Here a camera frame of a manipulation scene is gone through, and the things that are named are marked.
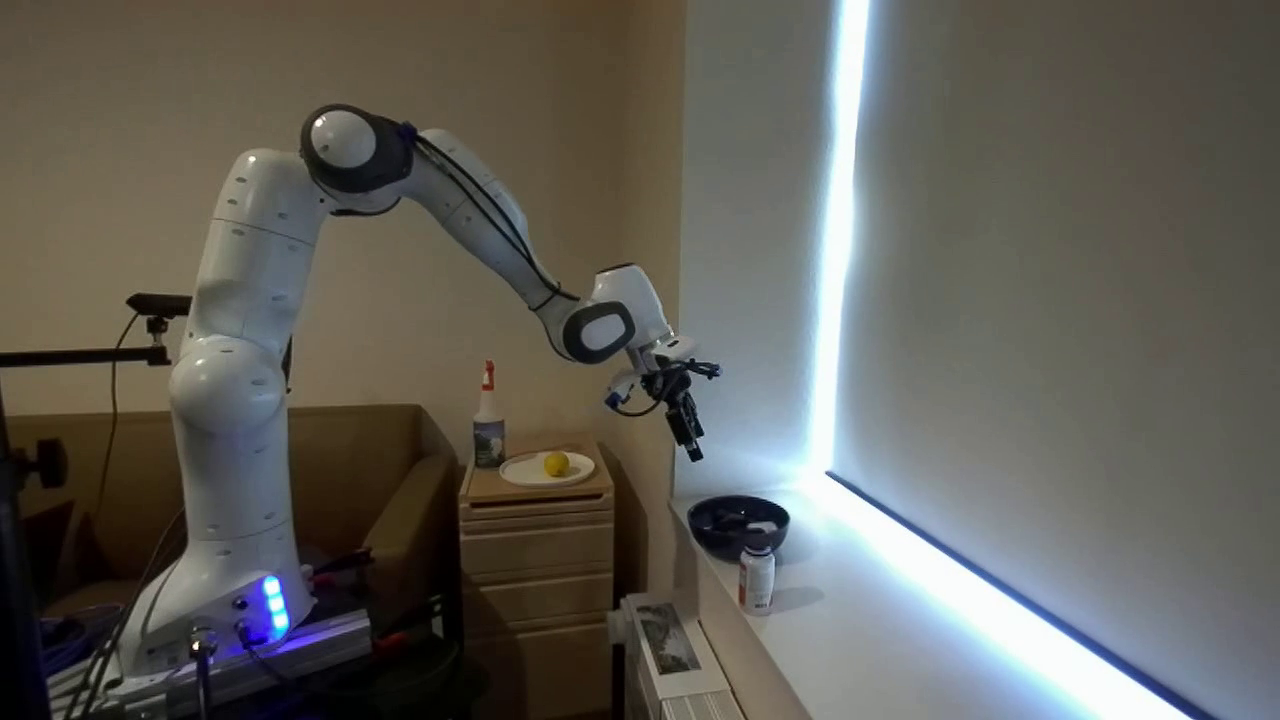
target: window blind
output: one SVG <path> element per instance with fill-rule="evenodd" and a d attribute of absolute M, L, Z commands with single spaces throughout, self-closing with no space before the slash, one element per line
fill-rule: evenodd
<path fill-rule="evenodd" d="M 1280 709 L 1280 5 L 874 5 L 836 474 Z"/>

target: light strip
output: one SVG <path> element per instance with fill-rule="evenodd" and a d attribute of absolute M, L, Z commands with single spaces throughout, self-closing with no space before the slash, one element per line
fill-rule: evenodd
<path fill-rule="evenodd" d="M 842 322 L 845 285 L 858 250 L 858 115 L 863 101 L 863 36 L 874 0 L 836 5 L 833 87 L 830 87 L 830 189 L 823 230 L 818 259 L 818 331 L 812 331 L 812 389 L 810 389 L 810 458 L 818 472 L 836 458 L 836 397 L 842 397 Z"/>
<path fill-rule="evenodd" d="M 823 244 L 818 268 L 818 340 L 812 340 L 812 397 L 810 397 L 810 458 L 812 469 L 833 469 L 836 458 L 836 397 L 842 397 L 842 343 L 845 343 L 845 287 L 858 263 L 858 120 L 863 95 L 863 49 L 874 0 L 836 0 L 836 41 L 833 41 L 833 156 L 823 192 Z M 905 580 L 911 580 L 927 598 L 952 613 L 983 644 L 1013 655 L 1037 680 L 1058 686 L 1070 702 L 1089 714 L 1186 714 L 1163 697 L 1148 693 L 1117 664 L 1076 644 L 1044 614 L 1028 613 L 878 503 L 836 489 L 842 509 L 848 503 L 848 524 L 858 535 Z"/>
<path fill-rule="evenodd" d="M 1186 714 L 1163 697 L 1148 693 L 1117 664 L 1086 646 L 1079 641 L 1054 629 L 1044 614 L 1028 613 L 1019 598 L 1006 594 L 995 584 L 981 580 L 902 521 L 883 517 L 878 503 L 845 493 L 836 478 L 819 485 L 823 509 L 842 509 L 860 542 L 881 555 L 902 580 L 924 593 L 937 607 L 960 619 L 977 641 L 1019 664 L 1031 680 L 1054 686 L 1065 702 L 1086 714 L 1140 714 L 1163 720 Z"/>

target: wooden drawer unit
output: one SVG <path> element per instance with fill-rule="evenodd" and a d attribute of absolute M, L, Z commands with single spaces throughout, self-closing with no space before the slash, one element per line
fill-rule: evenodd
<path fill-rule="evenodd" d="M 462 598 L 469 655 L 489 671 L 475 714 L 608 714 L 611 709 L 611 474 L 591 439 L 528 439 L 508 454 L 571 449 L 578 485 L 462 485 Z"/>
<path fill-rule="evenodd" d="M 603 622 L 489 635 L 469 644 L 469 655 L 489 671 L 473 714 L 608 714 L 611 709 Z"/>
<path fill-rule="evenodd" d="M 611 575 L 553 575 L 525 584 L 466 584 L 466 631 L 505 635 L 559 622 L 602 622 L 608 614 Z"/>

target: drawer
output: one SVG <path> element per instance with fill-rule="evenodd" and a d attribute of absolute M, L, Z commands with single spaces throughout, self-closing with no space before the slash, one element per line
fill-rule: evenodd
<path fill-rule="evenodd" d="M 558 575 L 519 584 L 466 584 L 466 631 L 508 635 L 564 622 L 603 622 L 611 575 Z"/>
<path fill-rule="evenodd" d="M 462 535 L 469 584 L 611 572 L 611 524 Z"/>
<path fill-rule="evenodd" d="M 611 501 L 462 509 L 458 524 L 466 535 L 611 524 Z"/>
<path fill-rule="evenodd" d="M 469 641 L 489 677 L 475 720 L 591 714 L 611 709 L 611 646 L 603 622 Z"/>

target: plate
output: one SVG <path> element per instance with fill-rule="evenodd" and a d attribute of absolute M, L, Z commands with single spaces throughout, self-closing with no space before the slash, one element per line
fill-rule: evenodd
<path fill-rule="evenodd" d="M 528 454 L 511 454 L 505 458 L 505 469 L 495 469 L 499 478 L 508 485 L 579 485 L 598 472 L 598 458 L 583 451 L 564 451 L 567 454 L 567 472 L 564 474 L 548 474 L 544 472 L 544 454 L 548 451 L 528 451 Z"/>

